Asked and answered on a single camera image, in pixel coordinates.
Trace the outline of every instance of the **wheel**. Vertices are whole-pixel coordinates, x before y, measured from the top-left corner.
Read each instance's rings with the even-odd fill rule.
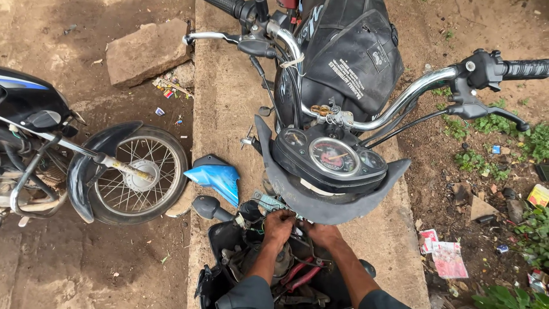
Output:
[[[155,181],[108,168],[89,190],[92,211],[99,221],[111,225],[144,223],[165,213],[183,193],[187,156],[167,131],[142,126],[118,144],[116,159],[150,173]]]

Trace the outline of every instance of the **dark sleeve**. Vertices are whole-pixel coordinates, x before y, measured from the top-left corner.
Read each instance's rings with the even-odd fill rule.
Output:
[[[217,309],[273,309],[271,287],[260,276],[251,276],[239,282],[216,302]]]
[[[394,299],[384,290],[374,290],[366,294],[358,309],[410,309],[410,307],[404,305],[402,302]]]

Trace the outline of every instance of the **plastic wrapper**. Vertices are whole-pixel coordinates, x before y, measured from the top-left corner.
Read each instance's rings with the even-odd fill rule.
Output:
[[[433,261],[443,279],[469,278],[459,242],[433,241]]]

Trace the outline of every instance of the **hand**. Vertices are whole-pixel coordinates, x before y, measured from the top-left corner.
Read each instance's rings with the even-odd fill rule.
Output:
[[[308,221],[300,221],[299,226],[307,232],[307,235],[315,244],[328,251],[337,244],[346,243],[335,225],[311,224]]]
[[[284,243],[290,238],[295,224],[295,214],[286,209],[279,209],[267,215],[264,221],[264,245],[273,245],[277,252],[282,251]]]

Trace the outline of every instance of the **white string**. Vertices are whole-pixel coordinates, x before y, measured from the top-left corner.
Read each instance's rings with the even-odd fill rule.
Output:
[[[305,59],[305,54],[301,53],[301,56],[299,56],[298,59],[281,63],[280,67],[284,68],[284,69],[285,68],[294,68],[296,71],[298,71],[298,75],[303,77],[303,76],[305,76],[305,74],[303,74],[303,75],[299,74],[298,67],[296,67],[295,65],[302,62],[304,59]]]

